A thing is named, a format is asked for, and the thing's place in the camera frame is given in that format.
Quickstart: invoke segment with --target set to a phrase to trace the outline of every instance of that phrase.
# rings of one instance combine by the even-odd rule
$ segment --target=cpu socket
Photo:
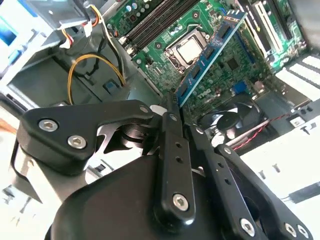
[[[207,45],[204,35],[195,28],[165,48],[165,55],[179,73],[183,74]]]

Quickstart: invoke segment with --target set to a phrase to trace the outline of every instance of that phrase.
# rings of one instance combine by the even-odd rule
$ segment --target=black bracket arm
[[[268,239],[312,240],[308,228],[291,210],[264,184],[264,182],[226,145],[214,151],[223,156],[242,195],[255,206],[254,217],[259,221]]]
[[[187,126],[192,168],[203,168],[214,214],[219,217],[225,239],[266,240],[237,187],[226,160],[214,152],[206,134]]]
[[[137,100],[37,108],[22,116],[17,140],[23,151],[53,170],[78,175],[95,153],[100,126],[108,125],[104,140],[107,145],[119,127],[147,125],[153,116]]]
[[[168,112],[162,116],[154,213],[170,232],[179,232],[196,218],[189,143],[183,137],[178,104],[168,94]]]

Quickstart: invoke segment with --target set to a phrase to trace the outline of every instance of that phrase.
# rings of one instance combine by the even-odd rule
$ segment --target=blue ram stick
[[[246,12],[230,10],[227,15],[223,17],[223,22],[219,29],[210,38],[210,42],[202,50],[198,59],[192,65],[191,70],[175,91],[180,108],[185,104],[246,16]]]

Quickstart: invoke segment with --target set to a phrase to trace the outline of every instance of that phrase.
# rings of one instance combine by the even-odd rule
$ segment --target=green circuit board
[[[130,22],[131,15],[135,14],[135,12],[128,14],[126,12],[126,4],[131,2],[129,0],[124,3],[118,13],[110,19],[114,29],[119,32],[118,38],[124,36],[129,29],[137,25],[136,21],[139,21],[137,19],[134,22]],[[143,6],[146,4],[143,0],[136,2],[143,4]],[[154,8],[159,4],[158,2],[155,0],[149,1],[149,3],[154,4]],[[284,14],[290,14],[287,0],[279,0],[279,3]],[[164,49],[186,33],[197,28],[197,26],[200,26],[198,29],[201,32],[211,36],[221,22],[219,16],[228,11],[227,6],[223,0],[199,1],[132,58],[160,93],[165,94],[171,89],[176,89],[185,76],[185,73],[179,73],[173,66],[165,55]],[[190,110],[194,121],[199,116],[212,111],[218,105],[234,96],[231,88],[235,83],[244,81],[249,94],[259,95],[253,88],[252,80],[264,81],[268,79],[271,73],[277,72],[285,63],[304,51],[300,47],[303,38],[296,22],[293,22],[290,26],[294,37],[290,41],[286,41],[279,31],[276,19],[272,15],[270,16],[270,21],[283,43],[283,52],[281,54],[274,53],[274,62],[272,64],[267,63],[263,59],[249,29],[245,24],[242,24],[237,34],[228,42],[221,55],[187,101],[186,107]],[[179,31],[172,34],[177,26],[180,27]]]

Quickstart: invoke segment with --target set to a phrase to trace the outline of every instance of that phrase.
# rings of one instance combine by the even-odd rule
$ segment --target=cooling fan
[[[246,133],[259,125],[264,113],[248,94],[239,94],[201,118],[203,129],[210,129],[215,147]]]

